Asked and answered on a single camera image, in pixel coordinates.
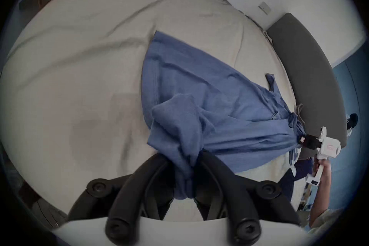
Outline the person's right hand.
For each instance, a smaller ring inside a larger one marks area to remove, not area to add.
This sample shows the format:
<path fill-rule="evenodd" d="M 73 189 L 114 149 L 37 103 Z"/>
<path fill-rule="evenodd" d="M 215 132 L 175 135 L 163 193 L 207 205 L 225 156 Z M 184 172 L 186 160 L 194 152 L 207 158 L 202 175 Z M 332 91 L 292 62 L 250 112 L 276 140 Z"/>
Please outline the person's right hand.
<path fill-rule="evenodd" d="M 320 181 L 328 182 L 331 181 L 332 176 L 332 170 L 331 170 L 331 163 L 328 159 L 317 159 L 317 157 L 314 157 L 314 164 L 313 164 L 313 171 L 312 175 L 316 177 L 317 171 L 319 167 L 322 166 L 322 173 Z"/>

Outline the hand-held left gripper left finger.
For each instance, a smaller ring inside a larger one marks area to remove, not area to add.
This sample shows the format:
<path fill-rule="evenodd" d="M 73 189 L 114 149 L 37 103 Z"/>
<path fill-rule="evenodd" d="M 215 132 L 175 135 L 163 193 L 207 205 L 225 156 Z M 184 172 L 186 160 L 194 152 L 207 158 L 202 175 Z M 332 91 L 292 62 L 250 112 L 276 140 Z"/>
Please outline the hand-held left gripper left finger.
<path fill-rule="evenodd" d="M 133 174 L 115 179 L 93 179 L 70 209 L 68 221 L 107 217 L 104 233 L 115 245 L 138 240 L 140 216 L 163 220 L 173 201 L 174 169 L 160 153 Z"/>

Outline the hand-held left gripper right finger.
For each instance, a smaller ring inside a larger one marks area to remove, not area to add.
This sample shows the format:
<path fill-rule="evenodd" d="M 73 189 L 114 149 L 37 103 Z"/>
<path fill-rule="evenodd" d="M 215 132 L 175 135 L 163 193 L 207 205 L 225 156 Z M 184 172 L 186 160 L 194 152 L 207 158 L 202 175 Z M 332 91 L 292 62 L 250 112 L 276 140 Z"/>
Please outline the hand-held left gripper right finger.
<path fill-rule="evenodd" d="M 232 245 L 254 245 L 262 236 L 261 221 L 301 224 L 278 183 L 236 175 L 209 151 L 200 152 L 193 176 L 193 199 L 202 218 L 227 218 Z"/>

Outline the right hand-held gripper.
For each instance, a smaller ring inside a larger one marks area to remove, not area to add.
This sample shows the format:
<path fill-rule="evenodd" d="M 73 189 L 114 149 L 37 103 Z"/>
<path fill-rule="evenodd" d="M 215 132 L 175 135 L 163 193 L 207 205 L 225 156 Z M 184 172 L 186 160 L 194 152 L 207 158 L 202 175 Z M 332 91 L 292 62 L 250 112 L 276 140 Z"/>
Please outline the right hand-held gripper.
<path fill-rule="evenodd" d="M 328 137 L 327 129 L 325 127 L 321 127 L 321 133 L 319 137 L 306 134 L 298 137 L 298 143 L 302 147 L 315 150 L 316 157 L 319 160 L 336 158 L 341 151 L 341 143 L 337 139 Z M 320 184 L 322 169 L 323 167 L 320 166 L 316 177 L 308 174 L 306 176 L 306 182 L 308 184 L 318 186 Z"/>

